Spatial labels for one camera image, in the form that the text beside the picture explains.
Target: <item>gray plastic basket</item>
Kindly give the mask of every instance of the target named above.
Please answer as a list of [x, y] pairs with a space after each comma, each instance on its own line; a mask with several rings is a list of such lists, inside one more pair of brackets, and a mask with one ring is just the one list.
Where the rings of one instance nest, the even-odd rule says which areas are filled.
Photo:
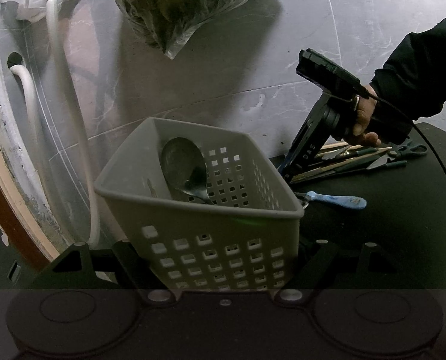
[[[167, 186], [159, 158], [175, 137], [202, 151], [215, 205]], [[148, 118], [115, 152], [95, 190], [168, 288], [266, 290], [292, 276], [304, 210], [247, 134]]]

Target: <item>cable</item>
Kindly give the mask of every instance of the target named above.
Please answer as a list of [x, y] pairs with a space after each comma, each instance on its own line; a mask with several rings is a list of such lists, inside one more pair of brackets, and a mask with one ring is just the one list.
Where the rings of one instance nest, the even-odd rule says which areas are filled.
[[438, 162], [439, 162], [439, 164], [440, 164], [441, 168], [443, 169], [443, 172], [444, 172], [444, 174], [446, 176], [446, 166], [444, 165], [444, 163], [441, 160], [440, 156], [436, 152], [436, 149], [433, 147], [433, 145], [428, 140], [428, 138], [426, 138], [425, 135], [421, 132], [421, 130], [414, 124], [413, 120], [409, 116], [407, 116], [402, 110], [400, 110], [398, 107], [395, 107], [394, 105], [392, 105], [390, 102], [386, 101], [385, 99], [382, 99], [381, 97], [372, 95], [371, 93], [369, 93], [369, 95], [370, 95], [370, 97], [372, 97], [376, 101], [379, 101], [381, 103], [384, 103], [384, 104], [388, 105], [389, 107], [391, 107], [393, 110], [398, 112], [401, 116], [403, 116], [407, 121], [409, 121], [411, 123], [412, 127], [418, 132], [418, 134], [421, 136], [421, 138], [423, 138], [423, 140], [426, 142], [426, 144], [429, 146], [429, 148], [431, 149], [431, 151], [435, 155], [436, 159], [438, 160]]
[[46, 26], [48, 29], [50, 47], [55, 60], [55, 67], [59, 80], [59, 88], [63, 92], [68, 104], [73, 128], [75, 129], [78, 147], [85, 172], [88, 199], [90, 200], [90, 237], [88, 244], [91, 248], [96, 247], [100, 239], [100, 216], [98, 213], [97, 195], [93, 188], [93, 172], [91, 167], [90, 148], [85, 131], [82, 111], [78, 103], [78, 96], [71, 78], [68, 60], [60, 39], [58, 30], [58, 0], [46, 0]]
[[70, 232], [71, 224], [67, 219], [66, 212], [62, 211], [63, 202], [61, 201], [57, 186], [55, 185], [50, 164], [41, 156], [44, 135], [40, 118], [38, 117], [37, 94], [35, 92], [32, 76], [28, 69], [22, 64], [14, 64], [10, 67], [10, 71], [11, 73], [15, 74], [15, 76], [20, 78], [23, 86], [28, 125], [30, 127], [31, 140], [29, 142], [30, 145], [28, 145], [30, 158], [35, 166], [35, 169], [37, 170], [43, 192], [50, 206], [50, 210], [59, 224], [64, 237], [66, 240], [70, 241], [73, 238]]

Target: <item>black sleeve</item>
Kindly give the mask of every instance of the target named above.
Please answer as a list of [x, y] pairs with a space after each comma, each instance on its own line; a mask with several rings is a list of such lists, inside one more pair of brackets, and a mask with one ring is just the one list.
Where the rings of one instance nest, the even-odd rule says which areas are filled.
[[446, 19], [406, 35], [371, 86], [413, 120], [438, 114], [446, 101]]

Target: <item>person's hand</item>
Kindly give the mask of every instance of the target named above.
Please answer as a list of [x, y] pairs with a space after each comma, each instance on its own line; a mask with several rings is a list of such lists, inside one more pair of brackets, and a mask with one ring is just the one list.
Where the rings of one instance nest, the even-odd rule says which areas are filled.
[[[365, 85], [365, 88], [376, 96], [374, 89], [371, 85]], [[364, 99], [360, 97], [358, 102], [358, 109], [356, 115], [356, 123], [352, 129], [352, 135], [345, 137], [347, 143], [352, 145], [362, 146], [379, 146], [381, 140], [375, 132], [367, 132], [366, 129], [370, 123], [371, 115], [373, 114], [376, 106], [376, 100], [369, 98]]]

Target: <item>green scissors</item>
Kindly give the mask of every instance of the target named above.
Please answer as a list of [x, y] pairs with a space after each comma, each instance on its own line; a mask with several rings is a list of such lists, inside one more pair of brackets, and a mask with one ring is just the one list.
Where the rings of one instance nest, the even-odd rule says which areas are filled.
[[406, 142], [399, 145], [395, 150], [390, 150], [386, 154], [379, 157], [376, 161], [368, 166], [368, 170], [380, 167], [388, 162], [395, 160], [404, 160], [412, 157], [421, 157], [428, 154], [428, 148], [422, 144], [415, 144], [412, 140], [407, 140]]

